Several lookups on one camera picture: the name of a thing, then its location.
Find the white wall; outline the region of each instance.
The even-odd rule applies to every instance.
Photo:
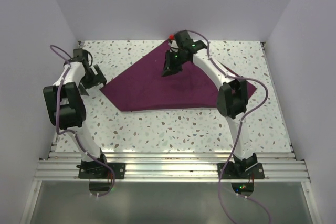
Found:
[[[336,0],[291,0],[266,43],[294,150],[324,223],[336,221]]]
[[[38,158],[54,127],[43,98],[76,40],[56,0],[0,0],[0,223],[20,221]]]
[[[166,39],[181,29],[211,39],[266,41],[289,0],[57,0],[78,39]]]

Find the white enclosure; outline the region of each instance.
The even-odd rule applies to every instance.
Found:
[[[266,41],[289,0],[57,0],[77,39],[162,40],[181,29],[209,39]]]

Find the purple cloth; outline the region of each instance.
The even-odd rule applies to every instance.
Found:
[[[218,90],[211,79],[191,62],[183,71],[161,77],[167,41],[118,75],[101,92],[120,111],[215,108]],[[247,84],[248,98],[256,87]]]

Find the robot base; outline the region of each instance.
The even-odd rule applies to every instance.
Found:
[[[116,174],[115,179],[124,179],[125,176],[125,163],[107,163],[110,166],[114,173]],[[97,169],[102,168],[104,170],[103,175],[101,173],[86,172],[84,169],[80,169],[78,173],[78,178],[80,179],[108,179],[107,169],[105,167],[98,166]]]
[[[218,177],[220,176],[223,166],[224,166],[224,163],[217,164]],[[252,174],[254,174],[254,179],[264,179],[265,178],[262,163],[257,163],[254,167],[245,171],[244,173],[238,173],[235,167],[235,163],[229,162],[224,170],[222,179],[250,179]]]

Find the black mounting plate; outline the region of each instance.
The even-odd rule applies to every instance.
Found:
[[[220,176],[220,172],[222,171],[222,168],[225,163],[218,163],[217,164],[217,172],[218,177]],[[258,163],[251,169],[249,169],[245,174],[238,175],[238,173],[235,172],[235,163],[229,162],[225,168],[225,171],[222,175],[222,179],[250,179],[251,175],[254,174],[254,179],[264,179],[265,173],[262,163]]]
[[[110,166],[113,169],[114,173],[116,174],[115,179],[124,179],[125,171],[126,171],[126,163],[107,163],[107,165]],[[95,174],[82,172],[81,170],[79,170],[78,178],[81,178],[81,179],[97,179]],[[99,177],[99,178],[107,179],[108,175],[106,175],[103,178],[102,177]]]

